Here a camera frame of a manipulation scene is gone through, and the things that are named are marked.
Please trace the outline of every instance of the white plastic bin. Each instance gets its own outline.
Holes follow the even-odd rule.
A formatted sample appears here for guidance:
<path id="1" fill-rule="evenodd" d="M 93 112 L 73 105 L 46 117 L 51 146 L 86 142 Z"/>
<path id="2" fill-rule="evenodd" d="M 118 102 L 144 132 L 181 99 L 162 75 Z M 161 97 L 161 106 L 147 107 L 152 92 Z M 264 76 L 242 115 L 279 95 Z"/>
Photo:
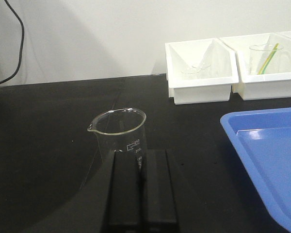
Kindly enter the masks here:
<path id="1" fill-rule="evenodd" d="M 169 97 L 175 104 L 229 100 L 238 83 L 235 52 L 217 38 L 166 43 Z M 192 67 L 198 70 L 191 75 Z"/>
<path id="2" fill-rule="evenodd" d="M 233 86 L 243 100 L 291 97 L 291 39 L 278 33 L 265 33 L 234 37 L 221 37 L 226 45 L 236 51 L 240 82 Z M 251 45 L 281 44 L 290 54 L 287 70 L 282 73 L 249 75 Z"/>

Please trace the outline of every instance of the black cable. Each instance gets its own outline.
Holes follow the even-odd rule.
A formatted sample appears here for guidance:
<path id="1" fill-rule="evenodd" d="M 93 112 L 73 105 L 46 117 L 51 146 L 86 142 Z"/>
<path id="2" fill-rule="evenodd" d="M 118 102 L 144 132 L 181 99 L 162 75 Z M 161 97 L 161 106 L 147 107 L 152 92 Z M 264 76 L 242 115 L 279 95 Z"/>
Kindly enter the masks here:
<path id="1" fill-rule="evenodd" d="M 22 58 L 23 46 L 24 46 L 24 38 L 25 38 L 25 28 L 24 28 L 23 22 L 21 21 L 20 17 L 15 12 L 15 10 L 11 7 L 10 3 L 7 0 L 4 0 L 4 1 L 7 4 L 7 6 L 10 8 L 10 10 L 13 12 L 13 14 L 16 16 L 18 21 L 20 22 L 20 25 L 21 25 L 21 42 L 20 42 L 20 49 L 19 49 L 18 65 L 17 65 L 16 70 L 10 77 L 0 81 L 0 84 L 5 83 L 6 81 L 9 81 L 10 79 L 12 79 L 18 73 L 19 68 L 20 68 L 20 64 L 21 64 L 21 58 Z"/>

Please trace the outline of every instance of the small glass beaker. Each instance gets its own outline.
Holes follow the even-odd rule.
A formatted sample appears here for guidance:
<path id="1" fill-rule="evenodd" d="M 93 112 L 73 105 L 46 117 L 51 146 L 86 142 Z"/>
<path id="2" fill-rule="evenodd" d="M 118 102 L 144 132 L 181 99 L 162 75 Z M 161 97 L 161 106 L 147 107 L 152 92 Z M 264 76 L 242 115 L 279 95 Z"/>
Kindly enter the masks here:
<path id="1" fill-rule="evenodd" d="M 273 74 L 289 71 L 290 54 L 280 44 L 251 45 L 249 74 Z"/>
<path id="2" fill-rule="evenodd" d="M 139 167 L 146 153 L 146 114 L 136 108 L 109 110 L 94 118 L 88 127 L 97 136 L 102 161 L 110 151 L 136 156 Z"/>

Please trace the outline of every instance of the blue tray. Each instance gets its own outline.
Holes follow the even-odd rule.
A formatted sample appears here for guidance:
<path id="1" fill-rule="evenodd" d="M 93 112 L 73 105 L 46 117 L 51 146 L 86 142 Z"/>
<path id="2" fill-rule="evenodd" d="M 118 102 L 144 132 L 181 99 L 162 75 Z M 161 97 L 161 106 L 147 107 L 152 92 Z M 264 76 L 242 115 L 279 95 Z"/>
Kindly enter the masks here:
<path id="1" fill-rule="evenodd" d="M 221 124 L 268 212 L 291 232 L 291 108 L 229 113 Z"/>

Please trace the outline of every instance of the white wall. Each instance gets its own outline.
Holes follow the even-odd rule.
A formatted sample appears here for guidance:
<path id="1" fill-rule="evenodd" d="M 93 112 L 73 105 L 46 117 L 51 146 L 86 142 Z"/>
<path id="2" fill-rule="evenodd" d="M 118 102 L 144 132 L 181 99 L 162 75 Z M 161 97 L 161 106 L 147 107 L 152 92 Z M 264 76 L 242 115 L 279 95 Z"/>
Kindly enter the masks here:
<path id="1" fill-rule="evenodd" d="M 9 0 L 26 30 L 7 85 L 165 73 L 164 43 L 291 31 L 291 0 Z M 0 0 L 0 80 L 20 25 Z"/>

